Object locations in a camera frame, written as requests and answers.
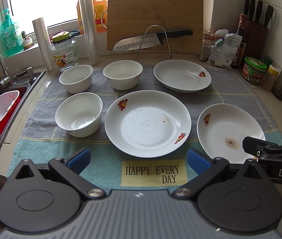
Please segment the short white film roll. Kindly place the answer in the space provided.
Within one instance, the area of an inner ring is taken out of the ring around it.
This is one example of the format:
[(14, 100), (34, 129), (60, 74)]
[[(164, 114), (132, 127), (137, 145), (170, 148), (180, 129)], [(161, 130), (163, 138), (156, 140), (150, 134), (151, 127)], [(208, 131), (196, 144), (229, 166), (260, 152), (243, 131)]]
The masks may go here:
[(33, 27), (35, 36), (37, 38), (38, 46), (42, 55), (42, 59), (48, 72), (53, 71), (56, 68), (56, 64), (52, 56), (52, 47), (50, 43), (49, 34), (44, 23), (44, 19), (38, 18), (33, 20)]

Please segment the red white clipped bag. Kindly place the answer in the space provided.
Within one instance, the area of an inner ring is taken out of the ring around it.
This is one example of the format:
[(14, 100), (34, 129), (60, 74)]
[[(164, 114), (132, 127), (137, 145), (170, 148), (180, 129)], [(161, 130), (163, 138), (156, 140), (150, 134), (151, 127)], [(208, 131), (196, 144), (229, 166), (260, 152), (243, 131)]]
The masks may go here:
[(215, 43), (223, 39), (229, 31), (227, 29), (219, 29), (215, 32), (211, 32), (210, 29), (203, 31), (203, 44), (202, 44), (202, 52), (200, 55), (200, 61), (207, 61), (211, 55), (211, 47), (215, 45)]

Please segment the orange cooking wine jug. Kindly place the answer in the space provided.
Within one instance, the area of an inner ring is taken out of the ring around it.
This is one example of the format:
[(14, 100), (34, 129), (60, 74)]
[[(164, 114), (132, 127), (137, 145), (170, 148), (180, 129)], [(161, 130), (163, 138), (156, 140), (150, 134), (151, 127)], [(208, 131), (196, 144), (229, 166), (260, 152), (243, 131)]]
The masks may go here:
[(103, 33), (107, 31), (107, 5), (108, 0), (93, 0), (94, 23), (97, 33)]

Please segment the small potted plant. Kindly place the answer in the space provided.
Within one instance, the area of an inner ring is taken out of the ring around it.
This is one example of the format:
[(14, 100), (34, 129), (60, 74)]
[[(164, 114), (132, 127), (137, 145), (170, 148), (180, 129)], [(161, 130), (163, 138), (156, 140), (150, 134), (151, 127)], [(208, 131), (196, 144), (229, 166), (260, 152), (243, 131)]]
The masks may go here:
[(27, 49), (31, 48), (32, 46), (34, 46), (32, 38), (28, 37), (26, 35), (25, 31), (21, 32), (21, 37), (22, 37), (22, 40), (23, 40), (22, 45), (23, 45), (24, 50), (27, 50)]

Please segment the green lid sauce jar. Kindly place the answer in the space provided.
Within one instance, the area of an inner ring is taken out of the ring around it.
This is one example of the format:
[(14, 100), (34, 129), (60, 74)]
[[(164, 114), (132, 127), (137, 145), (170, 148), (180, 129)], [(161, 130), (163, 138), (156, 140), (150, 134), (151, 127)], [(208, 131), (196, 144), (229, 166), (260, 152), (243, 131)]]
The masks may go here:
[(259, 59), (253, 57), (244, 58), (244, 66), (241, 70), (241, 76), (253, 85), (259, 85), (263, 79), (267, 66)]

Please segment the yellow lid spice jar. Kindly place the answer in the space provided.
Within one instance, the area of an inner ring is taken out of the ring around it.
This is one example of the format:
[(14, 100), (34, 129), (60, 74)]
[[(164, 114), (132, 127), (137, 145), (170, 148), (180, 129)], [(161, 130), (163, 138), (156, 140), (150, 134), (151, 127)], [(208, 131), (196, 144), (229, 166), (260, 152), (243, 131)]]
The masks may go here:
[(279, 74), (279, 69), (273, 65), (270, 65), (260, 83), (261, 86), (265, 90), (271, 91), (277, 80), (278, 74)]

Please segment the bamboo cutting board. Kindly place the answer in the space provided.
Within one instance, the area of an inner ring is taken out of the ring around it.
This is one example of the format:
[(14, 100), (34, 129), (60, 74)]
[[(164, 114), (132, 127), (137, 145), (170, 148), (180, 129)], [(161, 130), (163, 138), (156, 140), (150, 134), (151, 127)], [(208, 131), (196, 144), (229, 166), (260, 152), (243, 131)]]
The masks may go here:
[(108, 0), (107, 49), (145, 32), (189, 29), (191, 36), (169, 38), (154, 51), (200, 55), (203, 44), (203, 0)]

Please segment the dark soy sauce bottle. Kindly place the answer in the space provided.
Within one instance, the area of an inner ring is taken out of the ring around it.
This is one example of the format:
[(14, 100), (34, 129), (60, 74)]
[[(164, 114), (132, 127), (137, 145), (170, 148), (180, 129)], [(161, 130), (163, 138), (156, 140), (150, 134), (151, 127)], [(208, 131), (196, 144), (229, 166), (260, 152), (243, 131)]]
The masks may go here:
[(239, 68), (241, 59), (243, 57), (243, 53), (244, 53), (244, 49), (246, 45), (246, 38), (245, 38), (246, 18), (247, 16), (244, 14), (240, 14), (239, 16), (238, 29), (237, 29), (236, 35), (241, 36), (241, 42), (240, 42), (236, 55), (231, 64), (231, 67), (233, 69)]

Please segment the white bowl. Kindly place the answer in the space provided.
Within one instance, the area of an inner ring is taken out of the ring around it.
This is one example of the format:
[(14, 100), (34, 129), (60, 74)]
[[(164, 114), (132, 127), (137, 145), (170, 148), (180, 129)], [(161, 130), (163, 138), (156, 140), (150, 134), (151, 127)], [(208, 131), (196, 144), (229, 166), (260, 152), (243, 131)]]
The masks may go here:
[(108, 64), (103, 74), (110, 86), (116, 90), (124, 91), (134, 88), (141, 76), (143, 66), (136, 61), (122, 60)]
[(59, 77), (59, 83), (68, 93), (77, 94), (90, 88), (92, 75), (92, 66), (77, 65), (63, 72)]
[(55, 121), (69, 135), (84, 138), (100, 127), (102, 107), (102, 99), (98, 95), (78, 93), (60, 104), (55, 113)]

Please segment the black handled santoku knife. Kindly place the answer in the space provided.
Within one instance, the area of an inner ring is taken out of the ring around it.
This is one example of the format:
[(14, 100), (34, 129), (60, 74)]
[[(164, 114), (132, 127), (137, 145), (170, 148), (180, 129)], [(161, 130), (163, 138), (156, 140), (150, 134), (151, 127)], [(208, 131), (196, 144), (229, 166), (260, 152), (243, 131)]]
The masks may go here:
[(113, 52), (125, 52), (125, 51), (133, 51), (141, 49), (147, 49), (154, 46), (159, 46), (163, 44), (164, 38), (180, 38), (183, 36), (192, 36), (193, 31), (189, 29), (178, 29), (178, 30), (171, 30), (171, 31), (162, 31), (147, 34), (145, 37), (135, 36), (130, 38), (125, 38), (118, 41), (112, 51)]

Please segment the steel sink faucet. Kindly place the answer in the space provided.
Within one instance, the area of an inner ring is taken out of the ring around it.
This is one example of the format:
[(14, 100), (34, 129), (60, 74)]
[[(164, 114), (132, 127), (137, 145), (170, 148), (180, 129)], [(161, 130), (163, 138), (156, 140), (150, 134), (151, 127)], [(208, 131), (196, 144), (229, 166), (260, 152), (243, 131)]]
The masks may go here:
[(11, 74), (9, 68), (6, 66), (2, 56), (1, 56), (1, 53), (0, 53), (0, 65), (1, 65), (1, 68), (3, 70), (3, 74), (5, 75), (4, 78), (2, 78), (0, 80), (0, 84), (2, 86), (12, 86), (15, 84), (15, 81), (14, 81), (14, 78), (13, 78), (13, 75)]

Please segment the large floral plate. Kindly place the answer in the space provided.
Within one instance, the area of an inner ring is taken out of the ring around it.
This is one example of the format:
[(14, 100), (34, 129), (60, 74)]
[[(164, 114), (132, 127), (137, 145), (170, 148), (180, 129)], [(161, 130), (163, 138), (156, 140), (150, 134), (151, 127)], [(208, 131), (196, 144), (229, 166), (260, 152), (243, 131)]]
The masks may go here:
[(176, 97), (142, 90), (119, 97), (108, 108), (105, 132), (122, 152), (158, 158), (177, 150), (191, 133), (191, 116)]

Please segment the green dish soap bottle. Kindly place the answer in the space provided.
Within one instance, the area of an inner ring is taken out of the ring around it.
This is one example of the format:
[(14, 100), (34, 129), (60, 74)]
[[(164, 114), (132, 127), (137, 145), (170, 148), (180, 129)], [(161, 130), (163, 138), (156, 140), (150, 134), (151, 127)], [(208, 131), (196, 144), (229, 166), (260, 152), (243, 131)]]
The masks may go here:
[(0, 31), (7, 56), (16, 55), (24, 49), (19, 25), (11, 17), (9, 9), (5, 9), (2, 13), (5, 16), (5, 20), (0, 26)]

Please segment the floral plate with stain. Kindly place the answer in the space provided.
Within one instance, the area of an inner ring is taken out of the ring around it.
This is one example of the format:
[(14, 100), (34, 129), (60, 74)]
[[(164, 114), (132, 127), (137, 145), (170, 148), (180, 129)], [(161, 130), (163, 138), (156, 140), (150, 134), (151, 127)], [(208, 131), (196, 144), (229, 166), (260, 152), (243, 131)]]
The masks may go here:
[(222, 157), (231, 164), (243, 164), (253, 158), (242, 147), (245, 137), (266, 140), (259, 123), (245, 110), (230, 104), (204, 109), (197, 120), (197, 135), (210, 158)]

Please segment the green cap small jar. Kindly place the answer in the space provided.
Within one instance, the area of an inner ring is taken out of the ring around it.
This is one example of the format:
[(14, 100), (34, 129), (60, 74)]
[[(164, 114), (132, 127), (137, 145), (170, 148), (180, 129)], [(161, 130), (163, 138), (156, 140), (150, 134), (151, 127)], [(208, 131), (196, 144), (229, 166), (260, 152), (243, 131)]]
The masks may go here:
[(265, 64), (266, 66), (270, 66), (270, 65), (273, 63), (273, 60), (272, 60), (270, 57), (265, 56), (263, 62), (264, 62), (264, 64)]

